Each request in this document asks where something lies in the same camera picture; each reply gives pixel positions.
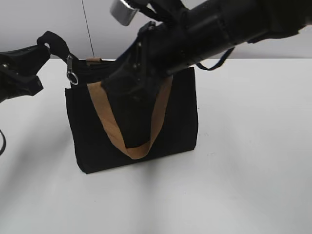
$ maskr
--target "tan leather handle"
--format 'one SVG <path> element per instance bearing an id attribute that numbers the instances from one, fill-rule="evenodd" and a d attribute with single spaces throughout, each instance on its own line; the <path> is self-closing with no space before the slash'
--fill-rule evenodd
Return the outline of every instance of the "tan leather handle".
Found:
<path id="1" fill-rule="evenodd" d="M 173 78 L 165 79 L 157 95 L 152 120 L 151 140 L 136 148 L 127 149 L 121 131 L 115 120 L 114 113 L 101 82 L 88 84 L 89 94 L 94 108 L 111 143 L 132 159 L 140 159 L 148 155 L 164 123 L 168 99 Z"/>

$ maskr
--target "black tote bag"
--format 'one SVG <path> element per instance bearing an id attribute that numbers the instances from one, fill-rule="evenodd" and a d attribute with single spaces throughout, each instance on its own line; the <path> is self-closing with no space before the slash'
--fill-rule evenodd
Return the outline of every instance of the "black tote bag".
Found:
<path id="1" fill-rule="evenodd" d="M 196 146 L 198 116 L 194 68 L 176 73 L 163 83 L 154 100 L 116 97 L 101 89 L 114 61 L 79 60 L 65 41 L 46 32 L 38 44 L 67 62 L 78 85 L 65 90 L 66 106 L 80 169 L 89 174 L 164 156 Z"/>

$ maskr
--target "robotic arm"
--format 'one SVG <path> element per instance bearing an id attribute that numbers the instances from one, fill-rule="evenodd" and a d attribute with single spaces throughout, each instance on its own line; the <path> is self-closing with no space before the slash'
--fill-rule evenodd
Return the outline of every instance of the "robotic arm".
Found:
<path id="1" fill-rule="evenodd" d="M 154 96 L 164 77 L 244 42 L 291 37 L 312 24 L 310 0 L 208 0 L 192 10 L 181 0 L 115 0 L 111 8 L 125 26 L 138 11 L 162 24 L 141 28 L 102 81 L 116 95 L 145 90 Z"/>

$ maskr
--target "black shoulder strap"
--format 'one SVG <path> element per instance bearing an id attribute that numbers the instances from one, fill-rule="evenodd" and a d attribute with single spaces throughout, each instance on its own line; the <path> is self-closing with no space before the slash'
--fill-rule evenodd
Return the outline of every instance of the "black shoulder strap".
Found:
<path id="1" fill-rule="evenodd" d="M 48 44 L 50 47 L 50 53 L 52 55 L 58 56 L 64 62 L 67 63 L 67 57 L 71 55 L 73 59 L 78 60 L 76 56 L 70 53 L 68 45 L 60 36 L 52 33 L 50 31 L 45 32 L 37 40 L 38 45 Z"/>

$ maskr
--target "metal clasp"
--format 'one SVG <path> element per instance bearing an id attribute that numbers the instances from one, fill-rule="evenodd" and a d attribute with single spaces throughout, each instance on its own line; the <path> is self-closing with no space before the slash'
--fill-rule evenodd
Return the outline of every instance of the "metal clasp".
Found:
<path id="1" fill-rule="evenodd" d="M 73 72 L 73 57 L 71 55 L 68 55 L 67 57 L 67 78 L 72 85 L 79 84 L 78 77 Z"/>

